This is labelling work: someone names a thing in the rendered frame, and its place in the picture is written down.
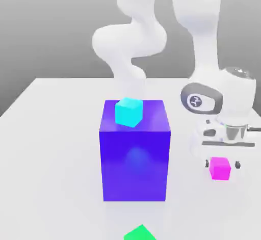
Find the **small magenta cube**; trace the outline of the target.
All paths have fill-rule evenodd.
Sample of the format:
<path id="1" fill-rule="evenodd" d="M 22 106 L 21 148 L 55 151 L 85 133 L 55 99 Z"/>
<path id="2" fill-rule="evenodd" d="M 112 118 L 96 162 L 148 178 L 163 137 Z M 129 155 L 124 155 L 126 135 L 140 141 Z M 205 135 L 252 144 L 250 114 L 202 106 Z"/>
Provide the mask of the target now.
<path id="1" fill-rule="evenodd" d="M 231 173 L 229 160 L 225 157 L 212 157 L 209 172 L 212 180 L 229 180 Z"/>

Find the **small cyan cube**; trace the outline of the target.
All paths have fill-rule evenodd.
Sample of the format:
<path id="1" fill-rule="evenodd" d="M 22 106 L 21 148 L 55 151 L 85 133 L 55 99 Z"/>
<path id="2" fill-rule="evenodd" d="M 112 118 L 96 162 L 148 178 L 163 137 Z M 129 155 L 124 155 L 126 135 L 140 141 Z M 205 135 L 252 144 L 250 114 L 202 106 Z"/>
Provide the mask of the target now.
<path id="1" fill-rule="evenodd" d="M 142 119 L 142 100 L 126 97 L 115 104 L 115 122 L 117 124 L 135 127 Z"/>

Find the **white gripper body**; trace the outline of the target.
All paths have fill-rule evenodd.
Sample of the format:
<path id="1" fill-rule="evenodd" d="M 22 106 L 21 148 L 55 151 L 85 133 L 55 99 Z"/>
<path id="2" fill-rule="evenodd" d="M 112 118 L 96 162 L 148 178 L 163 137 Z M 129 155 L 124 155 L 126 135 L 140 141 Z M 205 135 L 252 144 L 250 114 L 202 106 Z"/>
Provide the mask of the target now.
<path id="1" fill-rule="evenodd" d="M 229 160 L 242 160 L 258 156 L 258 142 L 228 143 L 218 139 L 194 138 L 190 141 L 190 153 L 199 159 L 225 157 Z"/>

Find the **large blue box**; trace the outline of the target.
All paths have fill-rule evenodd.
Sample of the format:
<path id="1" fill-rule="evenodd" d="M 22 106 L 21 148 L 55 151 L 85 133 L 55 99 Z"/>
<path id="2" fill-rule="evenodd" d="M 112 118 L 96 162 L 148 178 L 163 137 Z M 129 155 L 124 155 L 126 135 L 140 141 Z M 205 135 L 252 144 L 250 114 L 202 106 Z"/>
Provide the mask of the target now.
<path id="1" fill-rule="evenodd" d="M 136 127 L 115 122 L 106 100 L 99 128 L 104 201 L 165 201 L 171 129 L 161 100 L 143 102 Z"/>

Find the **small green cube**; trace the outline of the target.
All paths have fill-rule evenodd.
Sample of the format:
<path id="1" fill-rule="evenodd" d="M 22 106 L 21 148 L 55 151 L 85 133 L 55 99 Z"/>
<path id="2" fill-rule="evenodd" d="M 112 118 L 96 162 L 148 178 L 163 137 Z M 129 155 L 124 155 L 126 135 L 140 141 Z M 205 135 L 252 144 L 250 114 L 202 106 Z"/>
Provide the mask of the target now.
<path id="1" fill-rule="evenodd" d="M 155 236 L 143 225 L 139 225 L 128 232 L 123 240 L 156 240 Z"/>

